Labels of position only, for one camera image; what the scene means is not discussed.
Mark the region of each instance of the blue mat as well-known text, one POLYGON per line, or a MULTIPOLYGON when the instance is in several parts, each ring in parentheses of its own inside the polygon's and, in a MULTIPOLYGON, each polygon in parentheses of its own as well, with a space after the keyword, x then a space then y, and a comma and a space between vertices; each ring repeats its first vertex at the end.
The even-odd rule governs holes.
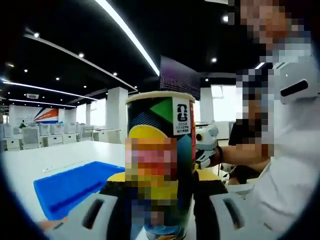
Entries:
POLYGON ((100 191, 110 176, 124 171, 124 167, 94 161, 35 180, 33 185, 47 219, 60 220, 90 194, 100 191))

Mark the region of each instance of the ceiling light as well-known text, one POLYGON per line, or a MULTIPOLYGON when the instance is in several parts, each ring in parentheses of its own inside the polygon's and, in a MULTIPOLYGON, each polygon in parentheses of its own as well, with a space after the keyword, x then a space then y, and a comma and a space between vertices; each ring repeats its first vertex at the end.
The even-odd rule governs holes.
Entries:
POLYGON ((255 69, 261 68, 264 64, 265 64, 265 62, 261 62, 258 66, 255 67, 255 69))
POLYGON ((56 106, 62 106, 62 107, 76 108, 75 106, 71 106, 71 105, 63 105, 63 104, 40 102, 40 101, 28 101, 28 100, 18 100, 18 99, 9 99, 9 101, 32 103, 32 104, 48 104, 48 105, 56 105, 56 106))
POLYGON ((69 92, 65 92, 65 91, 58 91, 58 90, 53 90, 53 89, 44 88, 44 87, 40 87, 40 86, 32 86, 32 85, 27 85, 27 84, 12 82, 12 81, 6 81, 6 80, 3 79, 3 78, 1 78, 1 80, 3 81, 4 84, 21 86, 21 87, 32 88, 32 89, 40 89, 40 90, 50 91, 50 92, 54 92, 54 93, 58 93, 58 94, 65 94, 65 95, 75 96, 75 97, 79 97, 79 98, 84 98, 84 99, 90 99, 90 100, 98 101, 98 99, 95 99, 95 98, 92 98, 92 97, 82 96, 82 95, 73 94, 73 93, 69 93, 69 92))
POLYGON ((228 22, 228 16, 223 16, 222 20, 227 23, 228 22))
POLYGON ((150 67, 153 69, 155 74, 160 76, 160 71, 152 61, 151 57, 148 55, 144 47, 141 45, 137 37, 125 23, 125 21, 119 16, 119 14, 112 8, 112 6, 106 0, 95 0, 112 18, 113 20, 120 26, 120 28, 125 32, 125 34, 130 38, 136 48, 143 55, 145 60, 149 63, 150 67))

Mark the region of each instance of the white shirt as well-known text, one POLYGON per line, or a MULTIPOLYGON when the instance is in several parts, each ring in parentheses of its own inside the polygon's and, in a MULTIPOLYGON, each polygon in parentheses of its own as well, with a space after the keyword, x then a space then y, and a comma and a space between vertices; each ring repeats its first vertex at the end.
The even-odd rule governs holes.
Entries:
MULTIPOLYGON (((277 89, 277 82, 270 83, 277 89)), ((274 156, 247 200, 262 222, 284 232, 298 218, 319 180, 320 97, 286 105, 272 92, 268 98, 268 133, 274 141, 269 143, 274 143, 274 156)))

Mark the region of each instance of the colorful can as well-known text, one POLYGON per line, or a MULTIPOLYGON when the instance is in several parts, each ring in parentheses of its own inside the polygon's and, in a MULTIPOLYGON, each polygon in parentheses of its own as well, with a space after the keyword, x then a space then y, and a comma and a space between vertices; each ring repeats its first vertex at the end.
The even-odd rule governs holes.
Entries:
POLYGON ((128 106, 126 164, 132 186, 145 203, 147 237, 183 239, 193 195, 195 99, 186 93, 154 91, 134 95, 128 106))

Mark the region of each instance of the white table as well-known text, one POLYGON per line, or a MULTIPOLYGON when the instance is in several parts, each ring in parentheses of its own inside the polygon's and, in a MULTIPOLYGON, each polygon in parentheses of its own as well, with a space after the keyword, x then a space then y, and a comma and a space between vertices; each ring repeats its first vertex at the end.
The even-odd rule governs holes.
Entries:
MULTIPOLYGON (((34 181, 87 163, 99 161, 125 166, 125 145, 99 141, 81 141, 3 153, 3 167, 8 183, 34 221, 46 219, 34 188, 34 181)), ((193 204, 185 240, 196 239, 193 204)), ((148 240, 142 228, 137 240, 148 240)))

